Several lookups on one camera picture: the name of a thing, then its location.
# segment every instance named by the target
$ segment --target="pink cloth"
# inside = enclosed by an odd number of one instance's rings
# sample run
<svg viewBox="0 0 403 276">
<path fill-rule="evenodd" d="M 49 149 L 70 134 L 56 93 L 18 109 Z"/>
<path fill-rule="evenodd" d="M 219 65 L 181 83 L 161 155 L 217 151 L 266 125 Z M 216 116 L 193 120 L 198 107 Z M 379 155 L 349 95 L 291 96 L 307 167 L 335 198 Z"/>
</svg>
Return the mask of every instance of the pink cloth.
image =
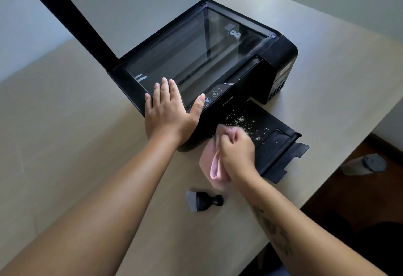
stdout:
<svg viewBox="0 0 403 276">
<path fill-rule="evenodd" d="M 216 134 L 209 140 L 201 154 L 199 166 L 211 185 L 218 190 L 224 190 L 231 181 L 220 158 L 219 141 L 222 135 L 227 134 L 232 143 L 237 141 L 236 126 L 219 124 Z"/>
</svg>

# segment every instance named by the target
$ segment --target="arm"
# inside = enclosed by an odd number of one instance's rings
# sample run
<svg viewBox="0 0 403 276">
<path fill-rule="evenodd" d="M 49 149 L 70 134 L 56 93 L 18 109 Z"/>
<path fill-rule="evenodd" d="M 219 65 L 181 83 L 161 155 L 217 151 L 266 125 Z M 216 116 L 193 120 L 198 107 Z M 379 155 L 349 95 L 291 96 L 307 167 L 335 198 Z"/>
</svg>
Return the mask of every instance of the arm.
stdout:
<svg viewBox="0 0 403 276">
<path fill-rule="evenodd" d="M 222 161 L 292 275 L 385 275 L 325 231 L 266 182 L 254 166 L 255 146 L 244 131 L 220 139 Z"/>
<path fill-rule="evenodd" d="M 5 275 L 114 275 L 179 144 L 194 131 L 204 95 L 186 113 L 170 80 L 146 95 L 145 148 L 3 270 Z"/>
</svg>

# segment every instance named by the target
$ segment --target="black printer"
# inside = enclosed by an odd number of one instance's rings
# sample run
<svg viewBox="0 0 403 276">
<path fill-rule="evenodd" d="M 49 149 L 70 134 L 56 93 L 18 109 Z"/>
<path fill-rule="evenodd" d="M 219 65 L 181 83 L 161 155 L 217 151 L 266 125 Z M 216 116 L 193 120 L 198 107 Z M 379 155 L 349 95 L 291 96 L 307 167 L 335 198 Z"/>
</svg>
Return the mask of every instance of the black printer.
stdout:
<svg viewBox="0 0 403 276">
<path fill-rule="evenodd" d="M 249 99 L 267 103 L 297 58 L 278 31 L 213 0 L 41 1 L 143 116 L 144 95 L 162 77 L 174 79 L 187 111 L 205 93 L 199 124 L 180 151 L 213 136 L 219 123 L 240 126 L 255 143 L 257 170 L 277 183 L 308 149 L 296 143 L 301 134 Z"/>
</svg>

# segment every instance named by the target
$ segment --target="person's left hand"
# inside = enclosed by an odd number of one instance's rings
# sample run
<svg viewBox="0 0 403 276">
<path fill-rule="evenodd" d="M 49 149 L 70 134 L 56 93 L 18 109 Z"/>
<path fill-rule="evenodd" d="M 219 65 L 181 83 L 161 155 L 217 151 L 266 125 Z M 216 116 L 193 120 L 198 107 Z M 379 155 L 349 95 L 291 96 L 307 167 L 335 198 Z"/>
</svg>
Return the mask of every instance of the person's left hand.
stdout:
<svg viewBox="0 0 403 276">
<path fill-rule="evenodd" d="M 177 137 L 181 145 L 192 135 L 204 107 L 205 95 L 194 102 L 190 113 L 186 113 L 181 94 L 174 80 L 162 78 L 161 86 L 154 85 L 154 95 L 145 94 L 145 133 L 151 139 L 169 133 Z"/>
</svg>

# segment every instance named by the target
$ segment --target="tattoo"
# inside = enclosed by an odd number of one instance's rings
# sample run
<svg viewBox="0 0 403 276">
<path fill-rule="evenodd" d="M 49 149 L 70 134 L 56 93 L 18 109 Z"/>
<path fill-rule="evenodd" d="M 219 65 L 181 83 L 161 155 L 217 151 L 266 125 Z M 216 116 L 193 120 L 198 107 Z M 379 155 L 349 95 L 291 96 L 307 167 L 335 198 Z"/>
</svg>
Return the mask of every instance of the tattoo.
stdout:
<svg viewBox="0 0 403 276">
<path fill-rule="evenodd" d="M 287 257 L 292 255 L 293 252 L 291 250 L 287 232 L 281 226 L 274 224 L 266 218 L 264 216 L 264 211 L 258 206 L 253 206 L 252 210 L 259 223 L 262 225 L 263 230 L 270 234 L 270 241 L 273 242 L 281 252 L 285 253 Z"/>
</svg>

